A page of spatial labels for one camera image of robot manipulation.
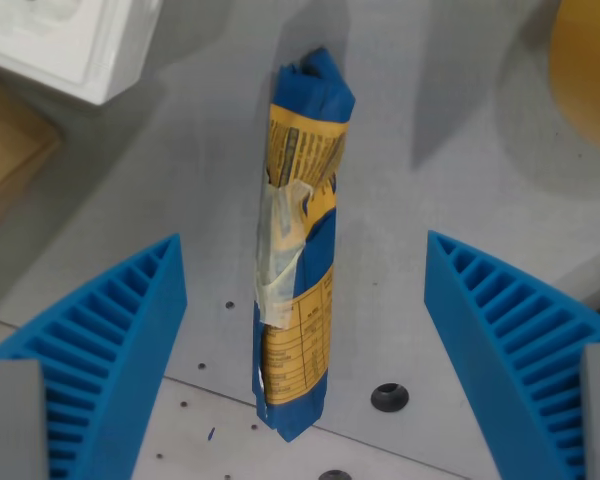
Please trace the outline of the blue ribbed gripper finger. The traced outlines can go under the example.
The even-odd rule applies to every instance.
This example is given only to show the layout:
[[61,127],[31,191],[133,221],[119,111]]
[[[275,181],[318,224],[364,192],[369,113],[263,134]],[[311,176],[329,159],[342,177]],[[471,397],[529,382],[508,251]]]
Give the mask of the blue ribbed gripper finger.
[[131,478],[186,308],[174,234],[0,343],[0,360],[41,367],[51,478]]
[[424,303],[501,478],[585,478],[580,362],[600,314],[436,231]]

